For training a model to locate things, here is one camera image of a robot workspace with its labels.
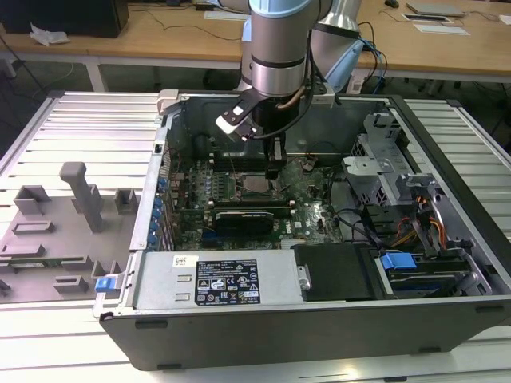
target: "motherboard chip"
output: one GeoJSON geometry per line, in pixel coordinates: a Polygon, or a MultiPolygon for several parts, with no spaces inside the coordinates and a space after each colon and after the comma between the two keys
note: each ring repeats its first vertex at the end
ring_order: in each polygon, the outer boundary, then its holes
{"type": "Polygon", "coordinates": [[[220,237],[250,237],[273,232],[273,214],[264,211],[225,211],[215,215],[220,237]]]}
{"type": "Polygon", "coordinates": [[[264,193],[270,189],[270,181],[264,176],[245,176],[243,187],[250,192],[264,193]]]}

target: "white paper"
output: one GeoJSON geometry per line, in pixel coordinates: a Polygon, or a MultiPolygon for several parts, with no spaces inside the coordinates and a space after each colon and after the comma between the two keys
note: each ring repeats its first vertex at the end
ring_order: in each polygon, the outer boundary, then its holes
{"type": "Polygon", "coordinates": [[[507,16],[505,14],[501,14],[499,18],[502,20],[504,24],[507,26],[511,26],[511,16],[507,16]]]}
{"type": "Polygon", "coordinates": [[[174,255],[172,265],[174,267],[195,267],[198,260],[199,255],[174,255]]]}
{"type": "Polygon", "coordinates": [[[205,19],[214,20],[234,20],[234,21],[245,21],[248,19],[247,14],[238,14],[233,12],[225,12],[223,10],[208,10],[204,12],[205,19]]]}
{"type": "Polygon", "coordinates": [[[32,23],[30,23],[30,25],[32,26],[30,37],[37,41],[39,44],[50,46],[50,44],[64,44],[65,42],[70,41],[67,38],[67,34],[65,34],[65,32],[49,32],[48,30],[37,28],[32,23]]]}
{"type": "Polygon", "coordinates": [[[421,26],[414,24],[415,28],[426,34],[460,34],[469,36],[470,34],[459,26],[421,26]]]}

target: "black box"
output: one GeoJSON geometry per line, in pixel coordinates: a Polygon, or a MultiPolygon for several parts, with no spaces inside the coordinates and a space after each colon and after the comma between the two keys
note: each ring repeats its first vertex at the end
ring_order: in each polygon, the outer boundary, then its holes
{"type": "Polygon", "coordinates": [[[128,22],[127,0],[0,0],[0,18],[9,34],[37,28],[51,32],[116,38],[128,22]]]}
{"type": "Polygon", "coordinates": [[[296,264],[305,266],[311,278],[311,289],[303,292],[306,302],[386,298],[370,246],[322,243],[293,249],[296,264]]]}

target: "robotic arm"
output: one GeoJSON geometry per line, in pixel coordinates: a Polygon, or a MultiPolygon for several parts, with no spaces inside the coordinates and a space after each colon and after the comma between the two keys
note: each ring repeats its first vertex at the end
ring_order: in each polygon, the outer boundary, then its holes
{"type": "Polygon", "coordinates": [[[324,79],[321,73],[327,73],[339,88],[355,67],[362,51],[356,23],[360,0],[220,0],[218,5],[250,7],[252,16],[243,38],[246,90],[216,124],[243,140],[263,140],[266,175],[275,179],[287,162],[285,132],[310,107],[316,76],[324,79]],[[252,124],[245,124],[249,118],[252,124]]]}

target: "blue latch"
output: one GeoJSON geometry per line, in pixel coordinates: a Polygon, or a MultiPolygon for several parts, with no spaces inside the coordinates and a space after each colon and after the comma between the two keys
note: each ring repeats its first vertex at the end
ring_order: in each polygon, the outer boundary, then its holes
{"type": "Polygon", "coordinates": [[[94,290],[97,293],[111,293],[115,291],[116,277],[101,277],[96,281],[94,290]]]}
{"type": "Polygon", "coordinates": [[[381,258],[385,270],[416,269],[414,257],[411,253],[386,253],[381,258]]]}

